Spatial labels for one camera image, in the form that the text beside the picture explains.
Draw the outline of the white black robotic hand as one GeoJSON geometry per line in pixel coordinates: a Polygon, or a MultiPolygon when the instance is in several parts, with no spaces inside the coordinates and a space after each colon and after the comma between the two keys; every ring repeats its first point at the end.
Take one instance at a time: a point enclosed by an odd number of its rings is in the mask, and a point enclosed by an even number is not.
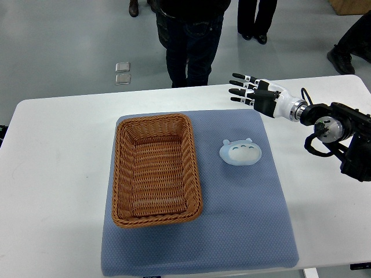
{"type": "Polygon", "coordinates": [[[277,83],[238,73],[232,76],[235,79],[230,80],[230,84],[235,87],[229,90],[233,95],[231,101],[251,106],[265,116],[298,122],[308,107],[306,100],[292,96],[277,83]]]}

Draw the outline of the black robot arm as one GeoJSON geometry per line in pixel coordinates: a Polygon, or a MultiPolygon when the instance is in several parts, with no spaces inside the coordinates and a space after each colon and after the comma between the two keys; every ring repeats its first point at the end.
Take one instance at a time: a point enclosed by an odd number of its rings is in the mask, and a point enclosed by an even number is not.
{"type": "Polygon", "coordinates": [[[360,182],[370,181],[370,115],[341,103],[309,105],[297,118],[314,132],[304,148],[319,157],[335,156],[341,173],[360,182]]]}

